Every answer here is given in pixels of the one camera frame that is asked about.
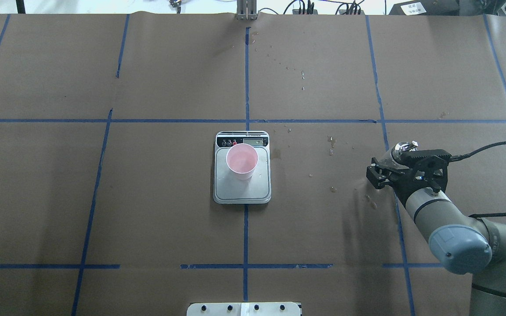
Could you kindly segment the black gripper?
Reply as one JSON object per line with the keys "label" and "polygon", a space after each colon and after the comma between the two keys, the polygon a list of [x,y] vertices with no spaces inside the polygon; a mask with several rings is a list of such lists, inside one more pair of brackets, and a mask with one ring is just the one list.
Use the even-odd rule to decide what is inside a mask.
{"label": "black gripper", "polygon": [[366,169],[366,177],[376,190],[391,186],[396,197],[405,207],[409,197],[420,189],[429,188],[433,196],[446,191],[448,168],[444,167],[431,173],[407,169],[401,174],[400,165],[391,158],[373,157],[370,166]]}

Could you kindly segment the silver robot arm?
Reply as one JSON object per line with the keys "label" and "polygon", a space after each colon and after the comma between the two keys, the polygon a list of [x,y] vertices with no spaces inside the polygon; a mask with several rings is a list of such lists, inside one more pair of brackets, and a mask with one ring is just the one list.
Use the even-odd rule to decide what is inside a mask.
{"label": "silver robot arm", "polygon": [[449,158],[372,158],[367,179],[390,186],[442,267],[471,274],[470,316],[506,316],[506,224],[464,215],[445,193]]}

